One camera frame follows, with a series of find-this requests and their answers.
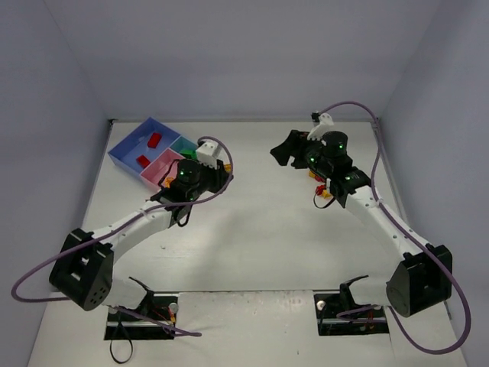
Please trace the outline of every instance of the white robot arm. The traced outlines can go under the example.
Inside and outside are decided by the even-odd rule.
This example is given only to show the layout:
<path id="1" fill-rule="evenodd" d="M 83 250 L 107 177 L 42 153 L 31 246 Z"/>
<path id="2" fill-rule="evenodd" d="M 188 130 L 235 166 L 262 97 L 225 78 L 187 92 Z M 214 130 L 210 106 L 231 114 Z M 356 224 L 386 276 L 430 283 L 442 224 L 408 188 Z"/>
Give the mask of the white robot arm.
<path id="1" fill-rule="evenodd" d="M 178 161 L 177 176 L 169 187 L 161 187 L 160 192 L 141 208 L 110 226 L 92 232 L 73 230 L 61 252 L 93 239 L 100 240 L 58 259 L 50 274 L 50 283 L 84 310 L 93 310 L 101 304 L 139 309 L 150 303 L 154 293 L 135 279 L 113 277 L 113 265 L 154 233 L 175 224 L 185 226 L 191 203 L 206 191 L 217 193 L 223 189 L 232 177 L 218 159 L 220 150 L 221 146 L 216 142 L 204 141 L 196 150 L 197 160 Z"/>
<path id="2" fill-rule="evenodd" d="M 353 165 L 347 154 L 348 136 L 332 131 L 331 116 L 323 113 L 316 117 L 319 124 L 311 132 L 292 130 L 270 153 L 281 166 L 287 166 L 293 157 L 293 167 L 309 169 L 321 177 L 328 184 L 333 200 L 359 219 L 392 259 L 399 261 L 390 280 L 384 280 L 387 286 L 381 292 L 378 292 L 378 280 L 375 280 L 377 291 L 375 287 L 363 291 L 372 280 L 366 276 L 341 284 L 345 310 L 358 309 L 359 304 L 376 304 L 392 306 L 400 315 L 409 317 L 450 298 L 450 280 L 426 252 L 405 238 L 384 210 L 452 272 L 450 251 L 444 245 L 430 245 L 385 204 L 380 208 L 382 199 L 374 198 L 371 179 Z"/>

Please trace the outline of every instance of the purple cable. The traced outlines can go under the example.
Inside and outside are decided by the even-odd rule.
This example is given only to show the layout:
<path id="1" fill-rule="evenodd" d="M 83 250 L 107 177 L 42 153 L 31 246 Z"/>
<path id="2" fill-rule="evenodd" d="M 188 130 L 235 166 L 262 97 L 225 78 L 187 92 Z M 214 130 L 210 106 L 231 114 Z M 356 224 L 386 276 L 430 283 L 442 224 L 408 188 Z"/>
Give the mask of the purple cable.
<path id="1" fill-rule="evenodd" d="M 168 326 L 165 323 L 162 323 L 158 320 L 151 319 L 150 317 L 140 315 L 139 313 L 128 310 L 127 308 L 124 308 L 124 307 L 117 306 L 117 307 L 113 307 L 113 309 L 118 311 L 118 312 L 125 313 L 129 316 L 136 317 L 139 320 L 147 321 L 150 323 L 155 323 L 158 326 L 163 327 L 165 330 L 179 332 L 180 334 L 175 334 L 174 335 L 175 337 L 177 337 L 177 336 L 202 336 L 202 333 L 200 333 L 200 332 L 186 331 L 186 330 L 182 330 L 182 329 L 179 329 L 177 327 L 174 327 L 174 326 Z"/>
<path id="2" fill-rule="evenodd" d="M 231 165 L 231 171 L 229 172 L 228 179 L 226 180 L 226 182 L 225 182 L 224 186 L 221 188 L 221 190 L 219 190 L 217 193 L 215 193 L 215 194 L 213 194 L 213 195 L 211 195 L 211 196 L 209 196 L 209 197 L 207 197 L 205 199 L 196 200 L 196 201 L 193 201 L 193 202 L 158 204 L 158 205 L 152 206 L 151 208 L 147 209 L 146 210 L 146 213 L 150 213 L 150 212 L 152 212 L 154 210 L 157 210 L 157 209 L 163 209 L 163 208 L 165 208 L 167 206 L 186 206 L 186 205 L 196 205 L 196 204 L 207 203 L 208 201 L 210 201 L 210 200 L 216 198 L 217 196 L 221 195 L 228 188 L 228 185 L 229 185 L 229 183 L 231 182 L 231 180 L 233 178 L 232 177 L 232 174 L 233 174 L 233 170 L 234 170 L 234 167 L 235 167 L 234 164 L 233 164 L 233 161 L 232 161 L 231 152 L 222 143 L 222 141 L 218 140 L 217 138 L 213 138 L 212 136 L 202 136 L 199 139 L 199 142 L 201 142 L 202 140 L 206 140 L 206 139 L 213 140 L 217 144 L 219 144 L 219 145 L 222 146 L 222 149 L 224 149 L 225 153 L 228 156 L 229 164 Z M 24 303 L 29 303 L 29 304 L 42 303 L 42 302 L 54 302 L 54 301 L 58 301 L 58 300 L 69 300 L 68 297 L 25 298 L 25 297 L 22 297 L 22 296 L 18 295 L 17 290 L 21 286 L 22 283 L 24 283 L 28 278 L 30 278 L 32 275 L 34 275 L 35 273 L 37 273 L 42 268 L 45 268 L 46 266 L 48 266 L 49 264 L 55 262 L 56 260 L 59 260 L 60 258 L 64 258 L 65 256 L 68 256 L 69 254 L 72 254 L 74 252 L 77 252 L 78 250 L 81 250 L 82 248 L 89 247 L 91 245 L 94 245 L 98 241 L 103 241 L 104 239 L 107 239 L 108 237 L 113 236 L 114 234 L 122 231 L 124 228 L 127 228 L 128 226 L 130 226 L 132 223 L 136 222 L 137 220 L 139 220 L 143 216 L 144 216 L 144 214 L 139 213 L 136 216 L 132 217 L 130 220 L 128 220 L 126 223 L 122 224 L 118 228 L 116 228 L 113 231 L 111 231 L 110 233 L 108 233 L 106 235 L 103 235 L 101 237 L 98 237 L 96 239 L 91 239 L 91 240 L 89 240 L 87 242 L 84 242 L 84 243 L 82 243 L 80 245 L 77 245 L 77 246 L 75 246 L 73 248 L 70 248 L 69 250 L 60 252 L 59 254 L 48 258 L 46 261 L 43 261 L 38 266 L 32 268 L 30 271 L 28 271 L 27 273 L 25 273 L 24 275 L 22 275 L 14 283 L 14 285 L 12 286 L 12 289 L 11 289 L 11 296 L 15 300 L 17 300 L 19 302 L 24 302 Z M 144 319 L 142 319 L 143 316 L 141 316 L 141 315 L 138 315 L 137 317 L 140 318 L 141 320 L 146 320 L 146 321 L 149 321 L 150 320 L 151 322 L 156 323 L 157 325 L 160 325 L 160 324 L 161 325 L 164 325 L 162 323 L 157 322 L 156 320 L 148 319 L 146 317 Z M 185 330 L 180 330 L 180 329 L 177 329 L 177 328 L 173 328 L 173 327 L 168 326 L 168 325 L 164 325 L 163 327 L 165 327 L 167 330 L 177 331 L 177 332 L 181 333 L 181 335 L 197 336 L 197 335 L 194 335 L 194 334 L 197 334 L 197 333 L 187 332 Z"/>
<path id="3" fill-rule="evenodd" d="M 327 111 L 330 111 L 331 109 L 334 109 L 335 107 L 344 106 L 344 105 L 358 106 L 358 107 L 361 107 L 362 109 L 364 109 L 365 111 L 367 111 L 368 114 L 370 115 L 370 117 L 372 117 L 372 119 L 374 120 L 374 126 L 376 128 L 378 128 L 378 126 L 377 126 L 377 118 L 375 117 L 375 114 L 372 112 L 372 110 L 370 110 L 366 105 L 363 105 L 363 104 L 361 104 L 359 102 L 356 102 L 356 101 L 344 101 L 344 102 L 335 103 L 334 105 L 330 105 L 330 107 L 327 107 L 326 109 L 323 109 L 319 114 L 326 113 Z M 422 351 L 424 353 L 433 354 L 433 355 L 441 355 L 441 354 L 446 354 L 446 353 L 453 352 L 456 349 L 460 348 L 462 346 L 462 344 L 465 343 L 465 340 L 467 340 L 468 335 L 471 332 L 471 324 L 472 324 L 471 309 L 470 309 L 470 307 L 468 305 L 467 297 L 465 296 L 464 291 L 461 289 L 460 285 L 458 284 L 457 280 L 454 278 L 454 276 L 452 275 L 452 273 L 450 272 L 450 270 L 448 270 L 446 268 L 446 266 L 444 266 L 444 264 L 440 260 L 438 260 L 437 257 L 434 256 L 434 254 L 431 253 L 421 242 L 419 242 L 417 239 L 414 238 L 414 236 L 412 236 L 408 231 L 406 231 L 403 228 L 403 226 L 400 223 L 398 223 L 396 221 L 396 219 L 389 213 L 389 210 L 387 210 L 387 208 L 385 207 L 385 205 L 382 202 L 379 201 L 379 196 L 377 195 L 377 189 L 375 187 L 375 173 L 377 171 L 377 165 L 379 164 L 379 160 L 381 159 L 382 140 L 380 139 L 380 137 L 377 136 L 377 134 L 376 134 L 376 138 L 377 138 L 378 149 L 377 149 L 377 155 L 375 156 L 374 166 L 372 167 L 372 172 L 371 172 L 372 195 L 373 195 L 375 201 L 378 203 L 379 208 L 381 208 L 382 212 L 390 220 L 390 222 L 401 233 L 403 233 L 412 243 L 414 243 L 414 245 L 416 245 L 430 259 L 432 259 L 433 262 L 435 262 L 435 264 L 443 272 L 443 274 L 450 280 L 450 282 L 453 285 L 453 288 L 455 288 L 455 290 L 458 293 L 458 296 L 460 297 L 462 306 L 464 307 L 464 312 L 465 312 L 465 327 L 464 327 L 464 331 L 460 335 L 460 338 L 455 343 L 453 343 L 451 346 L 449 346 L 447 348 L 444 348 L 444 349 L 427 349 L 427 348 L 424 348 L 423 346 L 420 346 L 418 343 L 416 343 L 413 340 L 413 338 L 411 338 L 409 336 L 409 334 L 407 333 L 406 329 L 404 329 L 404 326 L 400 322 L 399 317 L 397 316 L 395 310 L 391 306 L 388 306 L 387 308 L 392 313 L 393 318 L 396 320 L 396 323 L 399 326 L 401 333 L 406 337 L 406 339 L 411 344 L 413 344 L 413 346 L 415 348 L 417 348 L 418 350 L 420 350 L 420 351 Z M 359 308 L 356 311 L 357 312 L 362 312 L 363 310 L 361 308 Z M 355 310 L 351 310 L 351 311 L 348 311 L 348 312 L 349 312 L 348 314 L 352 314 L 352 313 L 355 313 Z"/>

